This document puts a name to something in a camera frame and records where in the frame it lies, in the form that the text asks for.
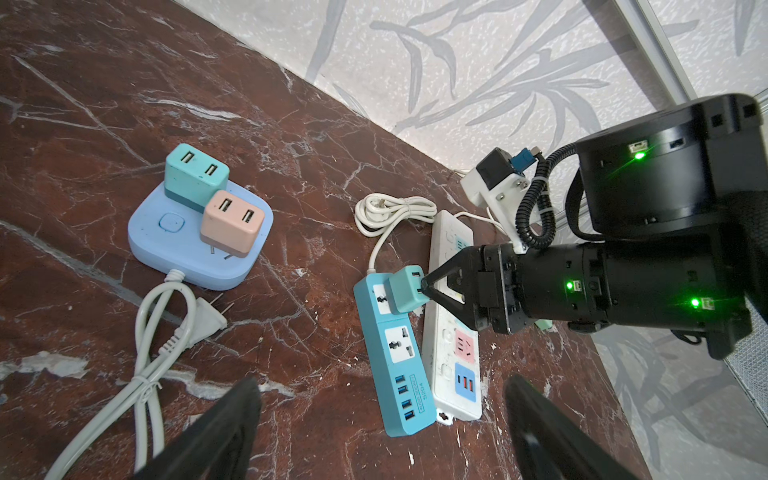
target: black corrugated tube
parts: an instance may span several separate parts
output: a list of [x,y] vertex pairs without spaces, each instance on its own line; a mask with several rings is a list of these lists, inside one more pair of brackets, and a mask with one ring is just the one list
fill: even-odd
[[[539,158],[539,161],[536,164],[535,177],[544,177],[548,179],[553,168],[557,167],[560,162],[575,153],[576,144],[568,144],[558,148],[547,157],[546,160]],[[515,227],[518,230],[520,240],[528,245],[529,248],[542,249],[549,247],[557,232],[554,213],[552,210],[547,210],[551,209],[552,202],[549,200],[549,195],[541,194],[546,187],[547,182],[544,180],[540,178],[533,180],[528,191],[525,192],[525,196],[520,202],[520,207],[515,215]],[[531,230],[531,212],[533,211],[534,205],[538,205],[540,212],[544,211],[544,213],[541,214],[541,235],[537,235]]]

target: switch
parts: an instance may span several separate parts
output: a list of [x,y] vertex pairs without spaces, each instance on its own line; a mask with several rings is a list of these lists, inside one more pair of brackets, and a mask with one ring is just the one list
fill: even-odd
[[184,226],[184,218],[181,215],[168,212],[160,219],[159,225],[160,228],[167,232],[176,233]]

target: blue power strip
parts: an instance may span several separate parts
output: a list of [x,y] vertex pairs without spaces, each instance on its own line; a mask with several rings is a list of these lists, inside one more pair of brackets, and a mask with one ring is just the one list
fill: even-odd
[[131,252],[163,273],[172,268],[181,270],[186,275],[184,281],[209,290],[229,290],[239,285],[256,262],[274,215],[264,200],[240,185],[227,181],[227,191],[264,211],[264,222],[247,257],[234,257],[203,243],[203,214],[167,197],[164,184],[152,190],[128,221]]
[[408,313],[398,313],[391,273],[371,273],[354,288],[384,430],[413,435],[435,422],[437,411]]

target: metal prong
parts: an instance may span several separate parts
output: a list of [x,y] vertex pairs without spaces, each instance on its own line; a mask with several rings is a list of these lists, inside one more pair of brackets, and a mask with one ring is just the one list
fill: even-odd
[[225,308],[224,310],[221,310],[221,312],[220,312],[220,313],[221,313],[222,315],[223,315],[223,314],[225,314],[225,313],[227,312],[227,310],[229,310],[230,308],[232,308],[232,305],[234,305],[234,304],[235,304],[235,302],[232,302],[232,303],[230,303],[230,304],[229,304],[229,306],[227,306],[227,308]]

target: marble table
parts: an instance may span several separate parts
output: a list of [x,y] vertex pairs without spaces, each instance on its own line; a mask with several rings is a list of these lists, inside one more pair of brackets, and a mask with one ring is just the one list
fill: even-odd
[[[168,438],[255,376],[249,478],[518,478],[501,387],[519,372],[650,478],[591,339],[563,327],[480,334],[479,421],[384,433],[352,294],[375,240],[352,208],[380,191],[475,211],[440,164],[166,0],[3,2],[0,49],[0,477],[42,478],[131,379],[137,304],[163,275],[132,257],[127,222],[187,142],[228,164],[275,223],[247,279],[214,304],[234,303],[230,325],[161,382]],[[478,240],[503,241],[470,222]],[[399,226],[379,270],[426,267],[430,233]],[[158,337],[183,315],[174,299]],[[412,321],[420,342],[423,318]],[[128,476],[131,417],[69,478]]]

